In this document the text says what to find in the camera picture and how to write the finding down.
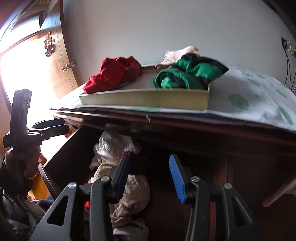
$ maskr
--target human hand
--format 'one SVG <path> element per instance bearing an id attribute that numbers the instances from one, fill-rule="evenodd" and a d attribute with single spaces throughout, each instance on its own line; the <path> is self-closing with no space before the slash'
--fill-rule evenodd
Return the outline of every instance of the human hand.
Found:
<path id="1" fill-rule="evenodd" d="M 24 151 L 8 150 L 5 154 L 5 165 L 7 171 L 12 175 L 19 175 L 16 165 L 19 165 L 20 161 L 25 162 L 25 170 L 23 175 L 29 179 L 33 177 L 38 171 L 38 160 L 40 157 L 40 146 L 32 146 L 26 148 Z"/>

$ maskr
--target person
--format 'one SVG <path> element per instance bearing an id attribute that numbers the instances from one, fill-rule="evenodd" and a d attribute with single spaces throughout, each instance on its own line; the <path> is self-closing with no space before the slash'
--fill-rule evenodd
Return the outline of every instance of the person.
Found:
<path id="1" fill-rule="evenodd" d="M 40 146 L 30 146 L 24 151 L 11 148 L 5 154 L 0 166 L 0 229 L 3 240 L 29 240 L 45 213 L 25 197 L 33 185 L 31 178 L 38 171 L 39 157 Z M 18 168 L 21 161 L 23 173 Z"/>

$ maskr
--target wall socket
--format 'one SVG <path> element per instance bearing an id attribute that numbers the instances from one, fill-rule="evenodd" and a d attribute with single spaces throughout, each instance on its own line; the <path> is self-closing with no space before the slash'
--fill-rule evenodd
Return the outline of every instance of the wall socket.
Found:
<path id="1" fill-rule="evenodd" d="M 281 38 L 281 43 L 284 49 L 288 50 L 290 54 L 296 56 L 296 46 L 294 44 L 292 44 L 291 42 L 288 42 L 283 38 Z"/>

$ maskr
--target door lock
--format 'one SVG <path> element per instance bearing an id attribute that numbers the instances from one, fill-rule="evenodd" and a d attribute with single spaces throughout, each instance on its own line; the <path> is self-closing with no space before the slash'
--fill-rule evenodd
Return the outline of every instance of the door lock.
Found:
<path id="1" fill-rule="evenodd" d="M 69 69 L 75 67 L 76 65 L 77 65 L 77 63 L 72 61 L 70 64 L 66 64 L 64 67 L 62 67 L 62 71 L 64 72 L 66 70 L 69 70 Z"/>

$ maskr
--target green cloth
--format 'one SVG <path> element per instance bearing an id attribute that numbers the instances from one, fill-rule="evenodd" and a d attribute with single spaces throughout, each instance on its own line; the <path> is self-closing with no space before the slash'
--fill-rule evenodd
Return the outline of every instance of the green cloth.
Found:
<path id="1" fill-rule="evenodd" d="M 170 69 L 161 70 L 152 80 L 155 88 L 208 89 L 209 82 L 219 78 L 228 68 L 216 60 L 184 55 Z"/>

